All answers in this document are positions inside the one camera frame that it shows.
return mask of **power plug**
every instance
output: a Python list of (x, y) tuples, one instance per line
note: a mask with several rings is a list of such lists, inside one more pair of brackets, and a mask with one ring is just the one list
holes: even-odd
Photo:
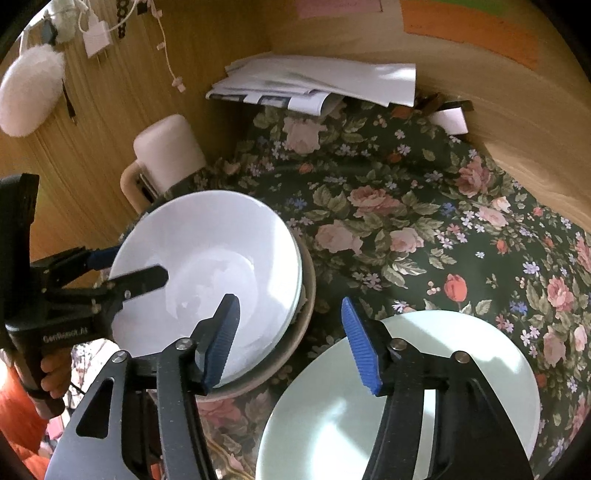
[(88, 18), (88, 31), (83, 33), (86, 55), (91, 58), (105, 48), (113, 44), (109, 24), (106, 21), (99, 21), (99, 18), (91, 11)]

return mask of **metal bolt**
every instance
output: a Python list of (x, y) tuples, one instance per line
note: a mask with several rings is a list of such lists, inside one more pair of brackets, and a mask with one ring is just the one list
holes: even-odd
[(390, 342), (390, 345), (394, 350), (397, 350), (398, 352), (406, 350), (406, 347), (408, 347), (408, 343), (406, 342), (406, 340), (403, 340), (401, 338), (393, 338)]
[(193, 346), (193, 341), (190, 338), (181, 338), (174, 344), (177, 350), (188, 350)]
[(456, 352), (456, 354), (454, 355), (456, 362), (460, 362), (461, 364), (466, 364), (468, 363), (472, 358), (470, 357), (470, 355), (468, 355), (466, 352)]
[(111, 357), (111, 361), (114, 364), (120, 364), (121, 362), (124, 362), (127, 360), (127, 352), (125, 350), (119, 350), (118, 352), (115, 352), (113, 354), (113, 356)]

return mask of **mug handle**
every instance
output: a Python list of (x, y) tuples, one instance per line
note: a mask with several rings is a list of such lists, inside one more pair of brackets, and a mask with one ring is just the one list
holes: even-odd
[(121, 174), (121, 191), (128, 202), (138, 213), (143, 213), (150, 206), (150, 202), (144, 196), (138, 185), (139, 174), (142, 173), (141, 165), (135, 160)]

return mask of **white fluffy ball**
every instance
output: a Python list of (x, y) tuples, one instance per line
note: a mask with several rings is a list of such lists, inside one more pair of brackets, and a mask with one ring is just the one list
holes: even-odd
[(63, 53), (51, 45), (29, 48), (10, 65), (0, 85), (0, 128), (11, 137), (32, 134), (63, 93)]

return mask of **stack of papers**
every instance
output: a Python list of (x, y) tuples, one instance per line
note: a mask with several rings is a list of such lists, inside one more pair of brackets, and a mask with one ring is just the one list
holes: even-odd
[(344, 96), (413, 106), (416, 66), (263, 54), (226, 67), (209, 99), (272, 105), (308, 115), (330, 113)]

